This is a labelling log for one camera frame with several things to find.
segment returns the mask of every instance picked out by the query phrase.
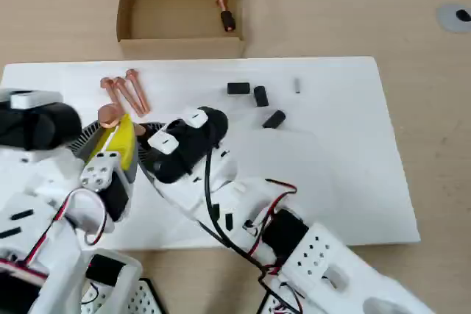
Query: white board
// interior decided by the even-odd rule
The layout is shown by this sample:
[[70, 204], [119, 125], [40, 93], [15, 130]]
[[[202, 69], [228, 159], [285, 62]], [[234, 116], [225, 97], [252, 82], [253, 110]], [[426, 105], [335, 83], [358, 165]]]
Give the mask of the white board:
[[[201, 105], [223, 110], [230, 119], [227, 140], [238, 157], [241, 176], [297, 183], [300, 193], [289, 202], [307, 220], [321, 221], [349, 245], [419, 241], [371, 57], [14, 64], [5, 68], [1, 84], [58, 90], [86, 125], [109, 103], [100, 79], [123, 76], [128, 68], [141, 73], [153, 109], [144, 119], [135, 116], [136, 121], [169, 121], [186, 107]], [[294, 77], [301, 80], [301, 94], [294, 92]], [[251, 95], [228, 97], [227, 82], [240, 81], [251, 82], [252, 87], [265, 85], [270, 107], [256, 108]], [[261, 129], [275, 109], [286, 113], [286, 121], [275, 131]], [[263, 158], [254, 160], [251, 151]], [[8, 181], [3, 199], [18, 189], [22, 178], [0, 163], [0, 185]], [[142, 172], [129, 218], [100, 242], [111, 249], [215, 245], [157, 197]]]

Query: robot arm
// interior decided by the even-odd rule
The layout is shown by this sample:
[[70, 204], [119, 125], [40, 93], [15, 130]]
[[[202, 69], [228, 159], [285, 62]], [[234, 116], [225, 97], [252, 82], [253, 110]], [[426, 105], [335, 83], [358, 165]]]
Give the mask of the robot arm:
[[88, 279], [114, 285], [103, 313], [126, 313], [141, 265], [110, 251], [83, 251], [76, 232], [96, 244], [127, 214], [138, 166], [129, 117], [119, 129], [94, 123], [82, 132], [59, 94], [0, 90], [0, 146], [3, 163], [31, 172], [18, 176], [26, 185], [0, 211], [0, 276], [9, 289], [1, 294], [10, 293], [0, 308], [80, 313]]
[[[22, 98], [17, 105], [18, 95], [35, 99], [27, 104]], [[34, 163], [38, 170], [0, 215], [0, 232], [5, 230], [0, 234], [0, 266], [40, 288], [31, 313], [55, 313], [69, 303], [78, 313], [79, 287], [97, 253], [83, 252], [74, 230], [96, 234], [89, 240], [96, 243], [126, 217], [137, 156], [160, 197], [261, 270], [259, 282], [269, 296], [259, 313], [432, 313], [322, 225], [308, 225], [290, 210], [285, 200], [296, 197], [294, 186], [238, 179], [236, 162], [224, 143], [227, 117], [218, 110], [200, 107], [169, 124], [144, 124], [146, 133], [135, 145], [129, 117], [114, 130], [94, 123], [80, 134], [78, 115], [53, 93], [0, 91], [0, 98], [0, 116], [8, 117], [0, 121], [0, 146], [8, 146], [4, 156]], [[18, 136], [36, 136], [51, 122], [54, 129], [46, 129], [47, 139], [18, 142]], [[61, 147], [74, 139], [68, 148]], [[23, 216], [29, 210], [34, 214]], [[126, 293], [141, 267], [118, 254], [106, 257], [115, 258], [127, 275], [116, 275], [120, 296], [107, 301], [103, 313], [110, 306], [110, 313], [125, 313]]]
[[261, 270], [270, 296], [259, 313], [432, 313], [321, 224], [305, 224], [284, 203], [295, 186], [237, 179], [226, 131], [217, 110], [185, 114], [148, 139], [144, 168], [163, 198]]

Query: table surface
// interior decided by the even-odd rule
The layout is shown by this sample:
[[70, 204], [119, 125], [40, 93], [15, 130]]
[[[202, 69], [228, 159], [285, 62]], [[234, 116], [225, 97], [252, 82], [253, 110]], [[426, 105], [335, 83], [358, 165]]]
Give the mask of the table surface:
[[[123, 60], [118, 0], [0, 0], [0, 65]], [[380, 69], [422, 242], [354, 248], [438, 313], [471, 305], [470, 35], [436, 8], [471, 0], [244, 0], [246, 57], [371, 55]], [[130, 253], [170, 313], [254, 313], [257, 271], [224, 250]]]

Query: open cardboard box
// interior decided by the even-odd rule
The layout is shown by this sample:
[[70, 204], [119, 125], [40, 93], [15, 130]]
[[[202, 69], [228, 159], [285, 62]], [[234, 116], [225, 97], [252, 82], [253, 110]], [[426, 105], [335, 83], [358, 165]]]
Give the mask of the open cardboard box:
[[243, 51], [241, 0], [225, 32], [216, 0], [119, 0], [116, 33], [129, 59], [234, 58]]

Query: copper peg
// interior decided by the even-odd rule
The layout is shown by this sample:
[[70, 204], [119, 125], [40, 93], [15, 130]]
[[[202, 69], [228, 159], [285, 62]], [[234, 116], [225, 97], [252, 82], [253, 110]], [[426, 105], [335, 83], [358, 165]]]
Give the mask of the copper peg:
[[98, 121], [105, 129], [117, 126], [122, 117], [123, 114], [114, 103], [106, 104], [98, 110]]
[[236, 29], [236, 20], [229, 11], [228, 3], [229, 0], [216, 0], [216, 4], [221, 8], [221, 20], [224, 30], [225, 32], [232, 32]]
[[119, 101], [118, 93], [116, 92], [116, 89], [114, 87], [113, 80], [109, 77], [104, 77], [100, 81], [100, 87], [104, 88], [106, 92], [108, 92], [108, 96], [110, 97], [112, 103], [116, 104], [121, 114], [124, 114], [124, 108], [121, 104], [121, 101]]
[[138, 72], [135, 69], [126, 71], [126, 80], [131, 81], [135, 92], [138, 94], [139, 101], [141, 102], [142, 112], [145, 114], [149, 113], [149, 101], [147, 101], [146, 94], [144, 93], [141, 83], [139, 82]]
[[118, 76], [114, 79], [114, 85], [118, 88], [119, 92], [124, 96], [124, 98], [129, 102], [134, 111], [138, 114], [139, 117], [144, 116], [141, 106], [136, 102], [134, 97], [132, 97], [131, 92], [126, 87], [126, 80]]
[[146, 128], [140, 124], [134, 123], [134, 133], [136, 136], [142, 136], [146, 133]]

